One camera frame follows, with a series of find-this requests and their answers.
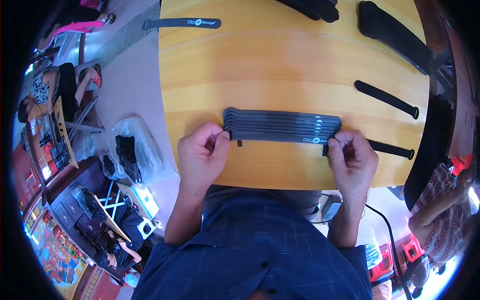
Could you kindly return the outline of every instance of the floral blouse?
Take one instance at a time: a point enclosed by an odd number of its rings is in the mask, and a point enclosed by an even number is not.
[[[35,98],[35,103],[37,104],[42,104],[47,102],[48,89],[50,88],[50,85],[43,83],[43,73],[51,70],[57,71],[57,80],[55,83],[55,89],[53,90],[52,103],[54,103],[55,100],[57,100],[58,98],[57,92],[59,89],[59,82],[60,82],[60,68],[57,66],[46,67],[45,69],[40,71],[40,73],[38,73],[37,76],[33,78],[32,95]]]

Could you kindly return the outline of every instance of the sandal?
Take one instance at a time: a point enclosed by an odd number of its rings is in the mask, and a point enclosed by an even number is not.
[[[92,78],[93,82],[97,85],[98,88],[102,87],[102,73],[100,71],[100,65],[96,64],[94,66],[94,69],[96,71],[96,75],[94,78]]]
[[[108,16],[107,16],[107,19],[105,20],[105,24],[113,24],[113,22],[115,22],[115,19],[117,18],[116,15],[112,14],[112,13],[109,13]]]

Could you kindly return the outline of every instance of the red plastic stool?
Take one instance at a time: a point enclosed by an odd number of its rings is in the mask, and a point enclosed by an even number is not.
[[[453,171],[452,174],[458,176],[461,171],[468,169],[473,160],[473,154],[452,158]]]
[[[425,254],[425,251],[420,246],[419,240],[413,235],[413,233],[410,233],[409,243],[402,243],[402,248],[411,263]]]
[[[383,261],[369,270],[370,282],[393,274],[393,256],[390,243],[380,246]]]

